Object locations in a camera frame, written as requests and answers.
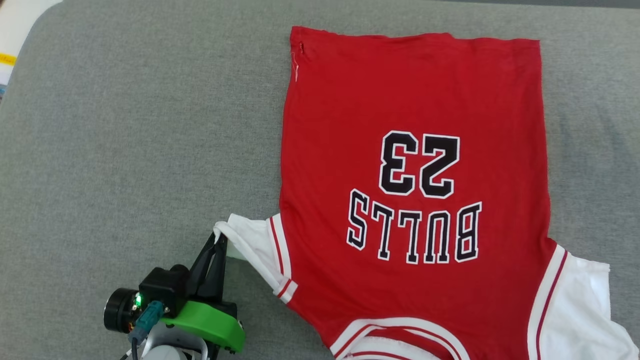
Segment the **white trim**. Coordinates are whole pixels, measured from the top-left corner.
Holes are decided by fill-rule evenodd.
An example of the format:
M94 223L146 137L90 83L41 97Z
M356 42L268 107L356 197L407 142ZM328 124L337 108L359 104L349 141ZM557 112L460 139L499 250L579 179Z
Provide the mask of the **white trim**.
M276 244L276 237L273 235L273 230L271 228L271 219L267 219L265 223L267 225L267 232L269 233L269 243L271 244L271 249L273 250L273 259L275 259L277 270L282 274L282 267L280 266L280 262L282 260L280 259L280 256L278 256L278 245Z
M287 241L284 236L282 217L278 213L271 218L273 219L273 227L276 229L275 240L278 242L280 255L282 256L282 275L291 279L291 259L289 258L289 248L287 247Z
M447 329L439 326L433 322L429 322L424 319L418 318L380 318L380 319L358 319L351 324L349 324L342 334L335 340L333 345L329 347L333 355L336 359L342 359L346 355L353 352L353 349L358 346L360 340L367 336L371 331L375 329L384 329L386 327L413 327L416 329L421 329L422 331L412 331L411 329L407 329L414 334L422 336L424 338L433 340L433 338L437 338L438 343L446 343L447 341L451 346L447 345L445 348L451 353L455 360L470 360L469 354L467 353L465 347L462 345L460 340L458 340L451 332ZM398 345L396 350L406 348L400 341L398 341Z
M357 355L361 352L377 352L380 354L363 354ZM364 339L358 341L358 343L351 348L352 357L351 359L362 359L362 360L398 360L398 357L407 360L439 360L432 353L423 350L414 345L388 338L382 338L379 336L366 336Z
M298 289L298 284L296 284L292 280L289 283L289 286L287 286L287 289L284 291L282 296L280 296L280 300L282 300L282 302L284 302L285 304L291 301L291 297L293 297L293 294L296 292L296 289Z
M531 315L529 317L529 326L527 327L529 360L538 360L538 327L540 327L540 322L543 321L542 314L545 310L545 304L550 296L551 287L553 287L565 252L566 250L562 248L562 246L556 245L554 254L551 256L545 275L538 287L536 298L533 301Z
M284 290L284 287L287 286L290 283L291 283L291 281L289 279L283 277L282 278L282 282L280 283L278 288L274 288L273 289L273 294L278 296L282 292L282 290Z
M229 217L230 222L232 221L233 216L234 214ZM213 231L216 234L216 242L218 241L218 238L220 238L220 234L224 233L227 239L234 244L236 249L244 257L246 257L247 261L249 261L249 263L256 269L256 271L258 271L258 273L272 289L277 289L280 286L280 281L278 280L276 275L272 273L267 266L265 266L262 260L260 260L260 257L258 257L258 255L253 251L251 246L233 229L233 227L231 227L224 221L219 221L216 222Z

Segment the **gray fabric surface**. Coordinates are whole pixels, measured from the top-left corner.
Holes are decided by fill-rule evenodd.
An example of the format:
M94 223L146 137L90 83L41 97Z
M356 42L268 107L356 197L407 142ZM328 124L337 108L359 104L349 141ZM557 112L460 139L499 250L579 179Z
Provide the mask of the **gray fabric surface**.
M106 299L190 265L216 220L278 211L292 25L540 38L550 233L612 264L612 317L640 343L640 12L403 1L65 0L0 105L0 358L118 359ZM329 359L248 263L226 298L248 340L222 359Z

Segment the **armhole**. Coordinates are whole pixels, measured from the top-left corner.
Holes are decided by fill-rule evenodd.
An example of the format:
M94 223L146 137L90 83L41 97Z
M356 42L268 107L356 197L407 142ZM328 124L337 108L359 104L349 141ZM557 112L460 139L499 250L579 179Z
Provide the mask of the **armhole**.
M539 360L638 358L628 332L611 321L608 264L567 252L538 341Z
M216 241L224 234L236 250L258 271L273 293L291 301L298 284L291 279L291 260L280 214L265 220L249 220L231 214L214 226Z

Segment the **red basketball jersey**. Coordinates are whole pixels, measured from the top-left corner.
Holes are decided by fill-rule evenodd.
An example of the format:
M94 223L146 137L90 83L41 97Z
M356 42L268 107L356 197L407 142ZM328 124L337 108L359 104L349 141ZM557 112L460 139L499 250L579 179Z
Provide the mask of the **red basketball jersey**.
M547 236L538 41L295 27L291 59L281 213L218 229L337 359L540 359L581 259Z

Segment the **cable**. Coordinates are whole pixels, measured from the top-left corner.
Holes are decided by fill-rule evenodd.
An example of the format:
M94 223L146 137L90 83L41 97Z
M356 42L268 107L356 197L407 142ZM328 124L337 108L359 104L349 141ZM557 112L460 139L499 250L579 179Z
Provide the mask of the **cable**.
M131 359L138 360L138 339L131 340Z
M138 347L144 347L146 342L147 342L147 339L142 340L142 342L140 343L140 345L138 345ZM120 358L120 360L127 360L132 353L133 351L131 351L131 349L127 350L127 352Z

